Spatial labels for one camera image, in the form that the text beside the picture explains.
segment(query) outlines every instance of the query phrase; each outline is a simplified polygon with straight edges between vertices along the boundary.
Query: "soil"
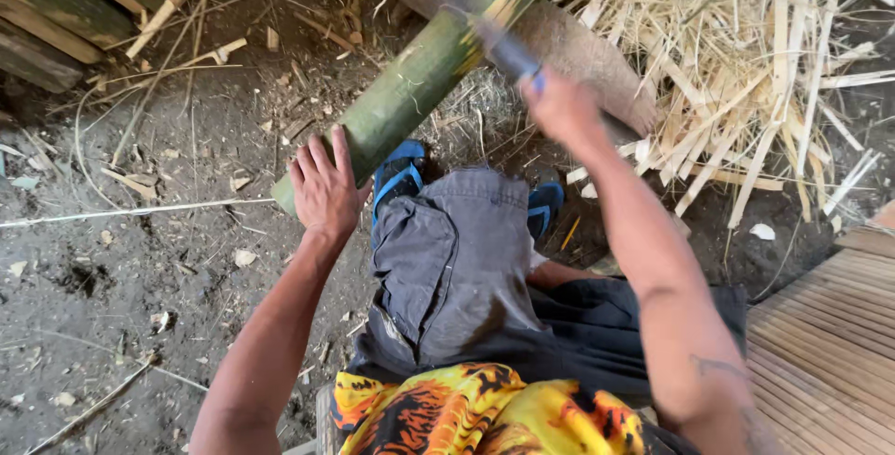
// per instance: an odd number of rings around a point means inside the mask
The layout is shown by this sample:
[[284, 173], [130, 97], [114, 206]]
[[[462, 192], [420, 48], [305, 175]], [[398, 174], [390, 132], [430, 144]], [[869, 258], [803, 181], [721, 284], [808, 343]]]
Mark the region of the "soil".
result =
[[[344, 17], [335, 12], [351, 0], [294, 1], [329, 15], [334, 29], [347, 34]], [[293, 3], [246, 0], [207, 15], [201, 51], [246, 37], [248, 46], [235, 51], [229, 61], [241, 67], [197, 72], [193, 102], [186, 109], [185, 73], [164, 79], [147, 116], [127, 142], [121, 165], [127, 173], [159, 178], [159, 198], [153, 205], [268, 198], [270, 186], [285, 173], [284, 161], [296, 146], [311, 131], [322, 131], [335, 121], [375, 79], [379, 66], [424, 26], [416, 15], [403, 16], [398, 10], [372, 20], [372, 7], [378, 1], [360, 0], [364, 50], [345, 57], [340, 47], [297, 20], [293, 11], [306, 13]], [[856, 64], [853, 72], [890, 67], [888, 55], [895, 47], [891, 13], [867, 16], [883, 22], [862, 23], [848, 34], [848, 43], [881, 40], [878, 52], [885, 56]], [[268, 26], [281, 37], [277, 52], [266, 48]], [[845, 29], [837, 27], [834, 36], [846, 35]], [[177, 32], [167, 30], [140, 58], [158, 68]], [[185, 41], [192, 40], [190, 31]], [[189, 59], [191, 45], [182, 44], [172, 62]], [[100, 71], [128, 75], [139, 67], [120, 51], [112, 55], [113, 62], [88, 75]], [[307, 75], [307, 87], [292, 73], [292, 61]], [[57, 150], [50, 156], [63, 177], [6, 155], [6, 175], [39, 175], [41, 182], [27, 191], [0, 178], [0, 221], [112, 209], [90, 186], [74, 154], [75, 109], [47, 115], [49, 109], [77, 101], [87, 89], [84, 85], [76, 92], [51, 96], [5, 78], [0, 96], [3, 108], [18, 125], [39, 134]], [[873, 214], [892, 197], [887, 181], [895, 178], [890, 163], [895, 121], [869, 128], [871, 122], [895, 116], [890, 90], [883, 84], [841, 94], [842, 110], [854, 118], [851, 129], [858, 132], [858, 139], [886, 153], [873, 174], [862, 181], [867, 189], [849, 196], [847, 207], [853, 211], [843, 216], [846, 225]], [[148, 205], [100, 168], [108, 167], [140, 95], [115, 108], [81, 139], [87, 172], [124, 209]], [[285, 112], [296, 97], [303, 102]], [[79, 119], [81, 128], [100, 118], [106, 108], [87, 107]], [[314, 119], [311, 126], [283, 145], [285, 127], [308, 118]], [[0, 142], [29, 156], [35, 154], [15, 124], [2, 127]], [[555, 144], [528, 129], [518, 95], [500, 72], [488, 68], [468, 76], [423, 124], [419, 137], [431, 153], [428, 179], [454, 166], [485, 161], [513, 175], [524, 175], [532, 162], [553, 165], [560, 172], [576, 166]], [[859, 154], [832, 130], [827, 131], [827, 139], [833, 145], [840, 180]], [[237, 170], [245, 170], [252, 180], [234, 191], [230, 184]], [[647, 180], [673, 209], [685, 186], [662, 188], [655, 178], [648, 175]], [[587, 267], [605, 255], [608, 247], [599, 200], [583, 200], [582, 186], [569, 188], [566, 205], [539, 248], [558, 261]], [[834, 252], [829, 221], [815, 210], [810, 224], [799, 224], [799, 198], [789, 186], [781, 193], [756, 191], [733, 234], [726, 228], [731, 195], [720, 186], [702, 192], [684, 221], [693, 231], [690, 243], [712, 284], [741, 283], [757, 295], [768, 286], [786, 285]], [[560, 250], [579, 216], [577, 231]], [[747, 232], [759, 222], [775, 229], [776, 240], [761, 241]], [[365, 211], [315, 313], [303, 365], [314, 368], [308, 380], [297, 381], [277, 427], [284, 449], [314, 437], [314, 394], [352, 356], [350, 334], [363, 323], [377, 286], [366, 275], [370, 224], [369, 211]], [[51, 436], [138, 370], [133, 359], [150, 353], [160, 359], [163, 369], [190, 382], [155, 370], [144, 373], [56, 450], [181, 452], [204, 397], [200, 387], [207, 387], [213, 378], [302, 233], [297, 220], [269, 201], [0, 228], [0, 452], [24, 452]], [[256, 259], [237, 266], [237, 251], [249, 251]], [[17, 262], [27, 262], [21, 276], [10, 269]], [[164, 312], [170, 312], [171, 323], [161, 331], [152, 316]], [[329, 351], [321, 356], [328, 343]], [[66, 406], [56, 401], [62, 392], [72, 394], [76, 402]]]

